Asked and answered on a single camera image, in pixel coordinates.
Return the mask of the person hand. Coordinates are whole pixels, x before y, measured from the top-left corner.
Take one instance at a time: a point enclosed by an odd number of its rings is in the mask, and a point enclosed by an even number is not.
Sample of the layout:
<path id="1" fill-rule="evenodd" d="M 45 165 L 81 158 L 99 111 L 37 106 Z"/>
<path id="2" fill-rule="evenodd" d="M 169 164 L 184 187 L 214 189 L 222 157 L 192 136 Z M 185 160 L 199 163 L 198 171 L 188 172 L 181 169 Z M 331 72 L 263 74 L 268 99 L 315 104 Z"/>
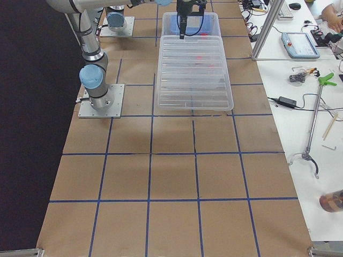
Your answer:
<path id="1" fill-rule="evenodd" d="M 330 29 L 340 32 L 342 30 L 342 18 L 333 16 L 326 19 L 327 25 Z"/>

